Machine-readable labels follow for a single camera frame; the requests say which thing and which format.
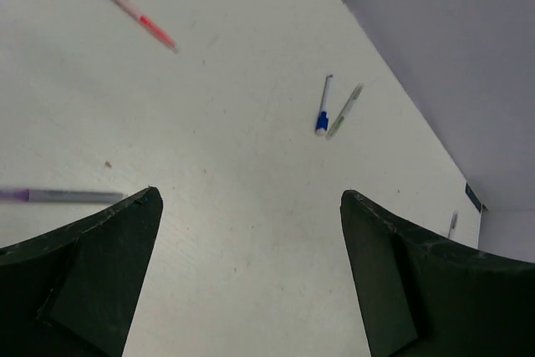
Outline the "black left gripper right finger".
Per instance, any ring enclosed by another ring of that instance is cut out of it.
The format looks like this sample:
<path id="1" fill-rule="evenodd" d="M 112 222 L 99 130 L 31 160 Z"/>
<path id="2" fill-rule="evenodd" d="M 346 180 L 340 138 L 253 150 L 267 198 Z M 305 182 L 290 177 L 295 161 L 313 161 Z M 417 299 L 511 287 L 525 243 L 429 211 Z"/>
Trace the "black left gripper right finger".
<path id="1" fill-rule="evenodd" d="M 531 356 L 534 266 L 397 217 L 357 191 L 341 223 L 373 356 Z"/>

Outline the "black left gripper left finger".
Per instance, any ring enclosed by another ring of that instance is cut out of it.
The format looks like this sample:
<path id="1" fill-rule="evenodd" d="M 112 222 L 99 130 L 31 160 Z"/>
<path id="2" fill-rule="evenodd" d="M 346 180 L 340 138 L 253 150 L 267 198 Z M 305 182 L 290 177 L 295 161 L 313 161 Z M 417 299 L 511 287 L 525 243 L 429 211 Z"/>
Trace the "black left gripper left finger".
<path id="1" fill-rule="evenodd" d="M 153 186 L 1 250 L 3 356 L 121 356 L 159 231 Z"/>

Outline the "red highlighter pen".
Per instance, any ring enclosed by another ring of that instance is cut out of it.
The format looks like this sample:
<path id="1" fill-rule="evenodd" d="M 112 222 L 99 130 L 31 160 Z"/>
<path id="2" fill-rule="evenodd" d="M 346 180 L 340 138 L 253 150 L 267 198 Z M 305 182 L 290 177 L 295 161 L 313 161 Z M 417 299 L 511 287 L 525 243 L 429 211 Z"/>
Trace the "red highlighter pen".
<path id="1" fill-rule="evenodd" d="M 176 41 L 161 27 L 146 16 L 131 0 L 111 0 L 125 13 L 129 14 L 140 26 L 148 31 L 155 39 L 164 44 L 172 52 L 178 52 Z"/>

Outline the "purple highlighter pen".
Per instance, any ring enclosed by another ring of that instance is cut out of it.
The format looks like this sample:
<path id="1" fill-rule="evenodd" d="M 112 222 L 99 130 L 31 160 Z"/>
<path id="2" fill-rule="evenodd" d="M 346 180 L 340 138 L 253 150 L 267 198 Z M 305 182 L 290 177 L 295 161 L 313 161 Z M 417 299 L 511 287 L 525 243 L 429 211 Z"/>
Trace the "purple highlighter pen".
<path id="1" fill-rule="evenodd" d="M 125 198 L 118 192 L 61 191 L 44 189 L 2 189 L 1 201 L 32 203 L 113 204 Z"/>

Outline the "green label clear pen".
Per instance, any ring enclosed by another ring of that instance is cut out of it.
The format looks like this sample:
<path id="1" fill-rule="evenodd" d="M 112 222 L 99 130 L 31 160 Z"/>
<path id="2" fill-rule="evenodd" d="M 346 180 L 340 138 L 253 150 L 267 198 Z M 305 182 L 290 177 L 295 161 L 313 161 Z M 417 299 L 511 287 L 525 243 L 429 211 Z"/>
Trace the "green label clear pen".
<path id="1" fill-rule="evenodd" d="M 364 85 L 362 83 L 359 83 L 354 88 L 353 92 L 351 93 L 344 107 L 340 111 L 339 115 L 334 120 L 333 124 L 330 126 L 329 131 L 327 132 L 327 135 L 326 135 L 327 140 L 330 140 L 331 138 L 333 138 L 336 135 L 336 133 L 339 131 L 341 125 L 344 123 L 349 112 L 352 110 L 355 102 L 359 98 L 363 89 L 364 89 Z"/>

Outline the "blue capped white pen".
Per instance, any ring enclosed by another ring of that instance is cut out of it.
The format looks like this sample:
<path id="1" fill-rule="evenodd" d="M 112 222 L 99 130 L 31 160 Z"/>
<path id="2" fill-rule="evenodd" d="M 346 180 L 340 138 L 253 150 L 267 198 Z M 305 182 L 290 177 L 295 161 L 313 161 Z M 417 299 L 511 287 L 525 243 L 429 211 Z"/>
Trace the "blue capped white pen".
<path id="1" fill-rule="evenodd" d="M 330 87 L 333 80 L 333 75 L 329 74 L 325 78 L 324 90 L 322 94 L 322 99 L 319 106 L 318 116 L 315 125 L 315 134 L 318 136 L 326 135 L 329 127 L 329 117 L 327 112 L 327 103 L 329 100 Z"/>

